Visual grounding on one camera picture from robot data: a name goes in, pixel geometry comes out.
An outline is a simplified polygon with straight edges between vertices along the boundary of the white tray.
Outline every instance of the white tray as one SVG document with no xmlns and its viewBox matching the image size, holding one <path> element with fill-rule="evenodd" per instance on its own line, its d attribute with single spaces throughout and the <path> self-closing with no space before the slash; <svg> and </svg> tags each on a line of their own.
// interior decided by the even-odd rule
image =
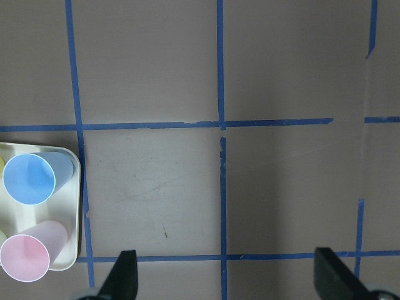
<svg viewBox="0 0 400 300">
<path fill-rule="evenodd" d="M 45 220 L 60 222 L 68 231 L 69 239 L 49 270 L 63 271 L 70 268 L 78 256 L 79 207 L 81 164 L 76 155 L 66 148 L 34 146 L 0 142 L 0 156 L 7 163 L 13 156 L 23 153 L 57 151 L 67 154 L 74 164 L 74 174 L 60 190 L 42 204 L 30 206 L 18 203 L 8 196 L 3 179 L 0 184 L 0 230 L 7 237 L 17 234 Z"/>
</svg>

